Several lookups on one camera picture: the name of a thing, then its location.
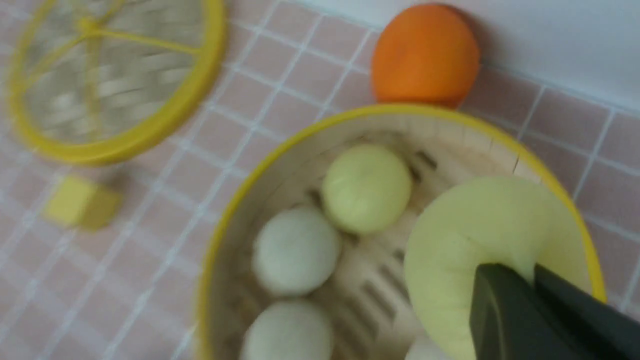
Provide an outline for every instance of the yellow rim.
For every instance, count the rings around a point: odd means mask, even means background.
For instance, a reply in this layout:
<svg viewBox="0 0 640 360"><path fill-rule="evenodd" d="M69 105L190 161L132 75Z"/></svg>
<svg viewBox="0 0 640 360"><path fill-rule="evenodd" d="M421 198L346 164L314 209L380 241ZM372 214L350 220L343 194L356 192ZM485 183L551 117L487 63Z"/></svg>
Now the yellow rim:
<svg viewBox="0 0 640 360"><path fill-rule="evenodd" d="M28 87L29 82L35 80L38 76L38 71L41 69L36 69L34 74L25 78L23 64L27 48L33 39L35 31L44 21L55 2L56 0L46 0L37 10L33 20L27 26L17 44L17 50L13 55L10 66L8 102L12 116L15 119L14 126L19 136L28 146L32 147L34 151L66 163L84 165L103 165L127 160L157 145L167 136L171 135L191 116L197 109L199 102L209 92L211 83L220 69L224 53L226 24L223 0L202 0L205 14L202 29L204 33L202 47L199 49L101 28L91 30L88 35L80 35L78 39L72 41L74 44L64 45L63 47L68 46L70 49L73 45L84 40L89 40L86 38L91 37L124 38L148 45L189 53L195 56L196 59L193 70L182 84L180 84L175 95L171 97L155 115L144 120L131 130L107 140L81 145L63 143L45 137L36 127L31 125L29 113L22 96L24 89ZM98 23L104 22L107 17L112 16L123 2L124 1L116 1L114 8L103 18L98 19ZM63 53L63 51L60 51L60 53L55 51L46 56L49 59L43 60L44 63L42 67L46 68L45 65L47 65L47 62L55 62L56 57L61 56ZM88 84L87 86L90 92L92 91L92 86L93 84Z"/></svg>
<svg viewBox="0 0 640 360"><path fill-rule="evenodd" d="M510 135L502 132L501 130L493 127L482 120L476 119L474 117L470 117L464 115L462 113L457 113L455 111L449 111L445 109L435 108L432 106L422 106L422 105L407 105L407 104L388 104L388 105L374 105L368 106L366 108L360 108L356 110L347 111L345 113L341 113L338 115L334 115L330 118L327 118L317 124L314 124L300 133L296 134L292 138L288 139L288 141L284 142L277 149L275 149L269 156L267 156L260 165L249 175L249 177L244 181L244 183L240 186L233 199L229 202L222 219L218 223L218 226L213 234L211 240L211 246L207 251L207 255L204 259L204 272L202 273L202 277L200 279L200 284L198 287L198 293L196 296L196 321L199 322L198 328L196 330L197 336L197 344L196 344L196 355L199 360L212 360L213 354L213 344L211 342L212 332L210 326L211 319L211 299L209 294L211 293L211 286L213 280L213 269L214 262L216 259L216 254L218 253L218 248L220 246L221 240L224 237L225 232L227 231L227 226L236 212L236 208L244 198L247 191L253 186L253 184L258 180L258 178L262 175L262 173L271 166L271 164L279 158L284 152L289 150L291 147L296 145L297 143L303 141L307 137L326 129L327 127L334 126L340 122L349 121L351 119L356 119L359 117L367 116L367 115L379 115L379 114L416 114L416 115L424 115L425 117L434 117L440 120L450 120L453 122L457 122L463 124L464 126L472 127L478 131L486 133L488 136L492 137L495 140L498 140L500 143L505 145L507 148L515 151L521 158L523 158L532 169L540 175L542 181L551 189L551 191L558 196L564 205L572 212L573 217L580 227L580 231L582 233L582 241L584 242L584 248L586 253L586 261L587 268L589 272L589 278L591 279L591 287L592 287L592 295L594 298L606 302L607 295L605 293L604 288L604 280L602 279L602 272L600 270L600 262L598 260L598 256L596 254L595 248L593 247L593 243L591 242L591 237L589 235L589 231L587 230L586 225L578 209L575 207L575 204L571 200L571 197L564 190L562 185L558 182L556 177L549 171L546 166L540 161L535 155L531 154L524 146L520 145L516 140L514 140Z"/></svg>

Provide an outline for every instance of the white wall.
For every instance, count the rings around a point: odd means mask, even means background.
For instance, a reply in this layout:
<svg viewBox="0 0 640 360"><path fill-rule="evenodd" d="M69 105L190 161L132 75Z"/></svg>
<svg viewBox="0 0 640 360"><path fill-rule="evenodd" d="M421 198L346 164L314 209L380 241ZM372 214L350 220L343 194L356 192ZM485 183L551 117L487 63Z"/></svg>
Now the white wall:
<svg viewBox="0 0 640 360"><path fill-rule="evenodd" d="M300 0L384 26L416 0ZM640 0L442 0L467 12L484 57L640 111Z"/></svg>

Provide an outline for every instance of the pink tile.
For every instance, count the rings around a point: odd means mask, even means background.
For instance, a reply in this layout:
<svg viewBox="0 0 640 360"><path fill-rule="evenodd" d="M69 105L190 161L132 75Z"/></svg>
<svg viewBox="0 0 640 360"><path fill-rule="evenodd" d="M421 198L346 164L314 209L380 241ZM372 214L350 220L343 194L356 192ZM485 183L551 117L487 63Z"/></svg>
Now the pink tile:
<svg viewBox="0 0 640 360"><path fill-rule="evenodd" d="M36 357L37 354L31 352L24 340L12 333L7 334L2 342L2 347L0 347L0 359L2 360L32 360Z"/></svg>
<svg viewBox="0 0 640 360"><path fill-rule="evenodd" d="M599 161L591 167L577 199L585 213L640 233L640 178Z"/></svg>
<svg viewBox="0 0 640 360"><path fill-rule="evenodd" d="M296 52L294 47L260 36L243 62L243 67L268 80L279 81Z"/></svg>
<svg viewBox="0 0 640 360"><path fill-rule="evenodd" d="M262 125L278 134L291 136L314 123L320 108L302 99L279 92Z"/></svg>
<svg viewBox="0 0 640 360"><path fill-rule="evenodd" d="M553 171L568 193L573 193L589 161L585 155L526 135L523 143Z"/></svg>
<svg viewBox="0 0 640 360"><path fill-rule="evenodd" d="M137 167L141 167L153 176L158 176L169 163L171 157L177 150L177 145L172 142L161 142L155 147L138 155L133 159Z"/></svg>
<svg viewBox="0 0 640 360"><path fill-rule="evenodd" d="M180 256L195 265L202 266L202 260L209 250L208 246L215 227L212 222L201 219L182 244Z"/></svg>
<svg viewBox="0 0 640 360"><path fill-rule="evenodd" d="M212 111L207 114L207 119L198 130L193 143L227 161L235 153L247 130L238 122Z"/></svg>
<svg viewBox="0 0 640 360"><path fill-rule="evenodd" d="M249 44L249 40L251 40L253 32L233 24L228 25L228 32L225 61L228 63L235 63L240 60L240 55L242 55L245 47Z"/></svg>
<svg viewBox="0 0 640 360"><path fill-rule="evenodd" d="M87 346L80 343L73 335L67 333L60 339L60 342L53 349L49 360L69 360L82 359L94 360L98 357L87 349Z"/></svg>
<svg viewBox="0 0 640 360"><path fill-rule="evenodd" d="M360 51L360 54L358 54L354 65L367 71L371 68L371 58L373 57L373 51L376 48L379 38L379 33L371 33L371 35L369 35L367 41L365 41L364 46L362 47L362 50Z"/></svg>
<svg viewBox="0 0 640 360"><path fill-rule="evenodd" d="M206 104L206 106L209 104L212 104L214 102L214 99L217 99L220 96L222 96L222 94L224 94L226 90L226 85L223 86L223 84L225 84L228 81L228 79L234 76L235 74L236 74L236 71L234 71L230 67L230 65L223 64L222 67L220 68L220 71L218 72L218 75L216 76L216 81L214 82L213 87L209 92L209 95L202 101L203 104Z"/></svg>
<svg viewBox="0 0 640 360"><path fill-rule="evenodd" d="M600 148L603 158L640 169L640 118L617 114Z"/></svg>
<svg viewBox="0 0 640 360"><path fill-rule="evenodd" d="M6 183L7 175L15 171L16 167L15 157L0 151L0 184Z"/></svg>
<svg viewBox="0 0 640 360"><path fill-rule="evenodd" d="M234 0L227 3L228 16L249 25L257 25L263 20L275 0Z"/></svg>
<svg viewBox="0 0 640 360"><path fill-rule="evenodd" d="M105 227L94 233L79 231L71 245L99 263L119 236L120 230L113 226Z"/></svg>
<svg viewBox="0 0 640 360"><path fill-rule="evenodd" d="M110 182L110 187L122 194L122 204L116 218L129 221L149 194L149 185L133 178L131 174L122 174Z"/></svg>
<svg viewBox="0 0 640 360"><path fill-rule="evenodd" d="M172 354L177 340L154 327L143 314L131 325L129 333L124 337L119 351L128 359L163 359Z"/></svg>
<svg viewBox="0 0 640 360"><path fill-rule="evenodd" d="M129 238L111 262L109 272L119 277L135 294L151 287L151 280L163 260Z"/></svg>
<svg viewBox="0 0 640 360"><path fill-rule="evenodd" d="M47 180L39 173L29 167L25 167L13 182L7 194L24 206L25 209L31 209L36 204L40 194L45 190L47 183Z"/></svg>
<svg viewBox="0 0 640 360"><path fill-rule="evenodd" d="M355 54L367 30L336 17L323 17L309 47L349 61Z"/></svg>
<svg viewBox="0 0 640 360"><path fill-rule="evenodd" d="M34 303L29 303L10 331L22 339L32 353L38 354L60 325Z"/></svg>
<svg viewBox="0 0 640 360"><path fill-rule="evenodd" d="M9 240L17 223L17 220L0 211L0 247Z"/></svg>
<svg viewBox="0 0 640 360"><path fill-rule="evenodd" d="M233 111L248 121L255 121L273 89L257 80L235 73L218 106Z"/></svg>
<svg viewBox="0 0 640 360"><path fill-rule="evenodd" d="M40 240L33 231L29 230L18 241L17 246L10 254L10 258L33 276L53 250L52 246Z"/></svg>
<svg viewBox="0 0 640 360"><path fill-rule="evenodd" d="M132 306L98 283L78 312L78 318L98 331L106 341L116 336Z"/></svg>
<svg viewBox="0 0 640 360"><path fill-rule="evenodd" d="M206 198L221 173L222 169L187 152L173 168L166 184L198 204Z"/></svg>
<svg viewBox="0 0 640 360"><path fill-rule="evenodd" d="M253 170L277 145L275 140L254 133L236 161L236 166L245 171Z"/></svg>
<svg viewBox="0 0 640 360"><path fill-rule="evenodd" d="M13 309L19 305L20 292L14 288L4 277L0 277L0 321Z"/></svg>
<svg viewBox="0 0 640 360"><path fill-rule="evenodd" d="M170 267L156 283L149 302L189 328L193 324L193 292L196 278Z"/></svg>
<svg viewBox="0 0 640 360"><path fill-rule="evenodd" d="M285 86L325 102L343 71L341 65L303 53L287 77Z"/></svg>
<svg viewBox="0 0 640 360"><path fill-rule="evenodd" d="M298 4L280 2L266 29L289 40L302 43L320 15Z"/></svg>
<svg viewBox="0 0 640 360"><path fill-rule="evenodd" d="M140 220L140 227L171 247L182 234L191 215L190 211L159 194Z"/></svg>
<svg viewBox="0 0 640 360"><path fill-rule="evenodd" d="M600 105L547 89L531 117L529 129L593 150L609 110Z"/></svg>
<svg viewBox="0 0 640 360"><path fill-rule="evenodd" d="M589 232L598 252L607 290L627 292L627 286L640 256L640 244L589 222Z"/></svg>
<svg viewBox="0 0 640 360"><path fill-rule="evenodd" d="M369 75L353 70L344 78L340 90L333 98L333 105L340 110L359 108L375 102Z"/></svg>
<svg viewBox="0 0 640 360"><path fill-rule="evenodd" d="M219 83L222 77L219 76L218 79L219 80L216 83ZM200 120L200 117L204 116L207 112L208 112L208 107L206 105L206 101L202 101L200 103L200 106L195 110L195 112L190 116L190 118L188 118L187 121L182 123L180 128L176 130L171 135L170 138L173 138L175 140L189 139L189 137L191 136L191 129L193 129L193 126L195 126L195 124L198 123L198 121Z"/></svg>
<svg viewBox="0 0 640 360"><path fill-rule="evenodd" d="M211 201L211 205L209 206L209 210L214 214L221 215L222 212L227 208L229 201L236 194L236 190L242 184L243 180L229 175L225 178L225 181L218 189L216 196Z"/></svg>
<svg viewBox="0 0 640 360"><path fill-rule="evenodd" d="M55 294L65 305L71 307L89 281L89 275L62 256L42 280L42 286Z"/></svg>
<svg viewBox="0 0 640 360"><path fill-rule="evenodd" d="M461 110L520 127L540 92L540 85L483 67Z"/></svg>

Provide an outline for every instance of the yellow lid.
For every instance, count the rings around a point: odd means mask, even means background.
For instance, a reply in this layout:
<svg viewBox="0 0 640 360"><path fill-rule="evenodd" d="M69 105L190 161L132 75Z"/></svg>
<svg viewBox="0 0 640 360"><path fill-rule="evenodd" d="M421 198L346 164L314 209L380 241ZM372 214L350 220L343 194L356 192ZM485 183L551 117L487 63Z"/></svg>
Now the yellow lid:
<svg viewBox="0 0 640 360"><path fill-rule="evenodd" d="M195 111L224 38L222 0L46 0L10 67L15 128L56 160L127 160Z"/></svg>

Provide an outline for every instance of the orange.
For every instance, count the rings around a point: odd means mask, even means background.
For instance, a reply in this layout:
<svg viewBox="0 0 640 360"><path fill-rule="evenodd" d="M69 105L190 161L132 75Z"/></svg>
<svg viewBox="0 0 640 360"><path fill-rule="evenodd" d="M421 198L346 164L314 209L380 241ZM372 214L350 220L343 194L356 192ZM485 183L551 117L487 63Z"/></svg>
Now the orange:
<svg viewBox="0 0 640 360"><path fill-rule="evenodd" d="M453 8L413 6L380 35L371 63L379 102L428 102L455 107L480 69L473 32Z"/></svg>

